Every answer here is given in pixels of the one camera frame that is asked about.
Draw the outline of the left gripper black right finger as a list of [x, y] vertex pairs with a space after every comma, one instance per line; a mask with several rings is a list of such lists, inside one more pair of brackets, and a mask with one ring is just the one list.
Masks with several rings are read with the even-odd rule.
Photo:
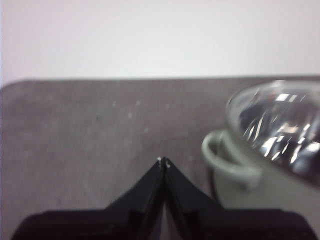
[[315, 240], [301, 215], [280, 209], [225, 208], [163, 159], [167, 207], [183, 240]]

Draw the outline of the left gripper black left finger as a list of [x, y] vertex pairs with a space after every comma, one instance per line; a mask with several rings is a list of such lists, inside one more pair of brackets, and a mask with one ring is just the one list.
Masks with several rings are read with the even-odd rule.
[[147, 240], [163, 209], [165, 159], [103, 209], [46, 211], [26, 217], [14, 240]]

